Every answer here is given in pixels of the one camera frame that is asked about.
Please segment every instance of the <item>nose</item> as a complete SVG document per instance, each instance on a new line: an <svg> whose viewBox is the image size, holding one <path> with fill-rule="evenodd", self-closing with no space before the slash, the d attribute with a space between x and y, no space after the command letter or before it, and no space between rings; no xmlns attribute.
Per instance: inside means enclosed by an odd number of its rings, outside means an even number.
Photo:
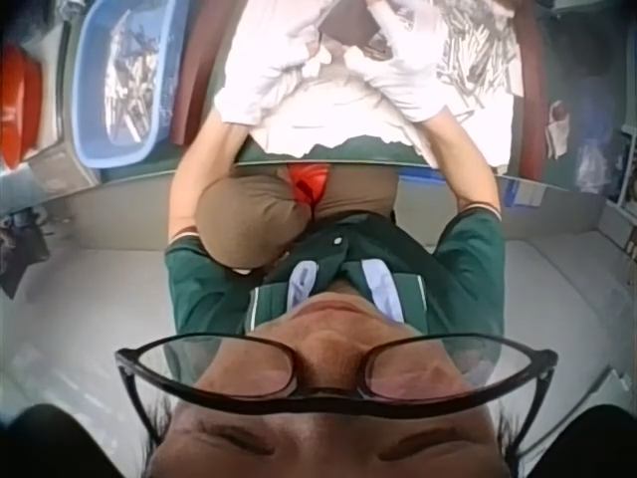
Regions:
<svg viewBox="0 0 637 478"><path fill-rule="evenodd" d="M356 371L369 347L334 331L306 337L296 347L306 386L354 389Z"/></svg>

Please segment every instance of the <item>eyeglasses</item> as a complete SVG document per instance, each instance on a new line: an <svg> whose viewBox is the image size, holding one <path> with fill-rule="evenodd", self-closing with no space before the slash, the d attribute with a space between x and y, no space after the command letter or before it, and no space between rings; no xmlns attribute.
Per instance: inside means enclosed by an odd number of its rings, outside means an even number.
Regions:
<svg viewBox="0 0 637 478"><path fill-rule="evenodd" d="M295 351L252 337L177 336L121 350L115 358L128 396L156 442L159 433L136 378L185 402L239 415L336 413L398 420L480 407L536 380L530 411L513 443L518 446L557 365L553 351L481 334L418 337L376 347L358 364L353 389L310 387Z"/></svg>

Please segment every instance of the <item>red bowl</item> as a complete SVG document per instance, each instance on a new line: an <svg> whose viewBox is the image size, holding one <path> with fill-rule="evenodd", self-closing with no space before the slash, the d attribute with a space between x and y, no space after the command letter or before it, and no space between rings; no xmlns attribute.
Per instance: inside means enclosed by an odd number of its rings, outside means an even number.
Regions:
<svg viewBox="0 0 637 478"><path fill-rule="evenodd" d="M0 149L4 163L16 169L36 145L42 109L42 70L20 48L2 49L2 130Z"/></svg>

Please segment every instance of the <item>lip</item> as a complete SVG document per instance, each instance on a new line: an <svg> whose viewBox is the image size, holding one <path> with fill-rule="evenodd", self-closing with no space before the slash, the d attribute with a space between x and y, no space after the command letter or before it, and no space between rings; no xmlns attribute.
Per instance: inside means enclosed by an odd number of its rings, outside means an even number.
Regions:
<svg viewBox="0 0 637 478"><path fill-rule="evenodd" d="M296 318L298 316L304 316L306 314L311 314L313 312L319 312L319 311L325 311L325 310L343 311L343 312L356 312L356 313L359 313L359 314L362 314L362 312L363 312L363 310L361 308L359 308L359 307L357 307L354 304L351 304L349 302L329 300L329 301L314 302L313 304L308 304L308 305L306 305L304 307L301 307L294 314L294 318Z"/></svg>

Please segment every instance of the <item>blue container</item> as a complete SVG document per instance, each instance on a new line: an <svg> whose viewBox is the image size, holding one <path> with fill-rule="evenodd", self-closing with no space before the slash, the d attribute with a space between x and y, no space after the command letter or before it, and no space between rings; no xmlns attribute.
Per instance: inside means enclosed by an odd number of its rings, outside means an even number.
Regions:
<svg viewBox="0 0 637 478"><path fill-rule="evenodd" d="M189 0L98 0L85 19L73 78L71 123L76 154L95 169L144 161L168 138L179 81ZM149 132L141 142L123 131L112 140L106 127L106 71L112 31L126 12L131 31L143 29L158 46Z"/></svg>

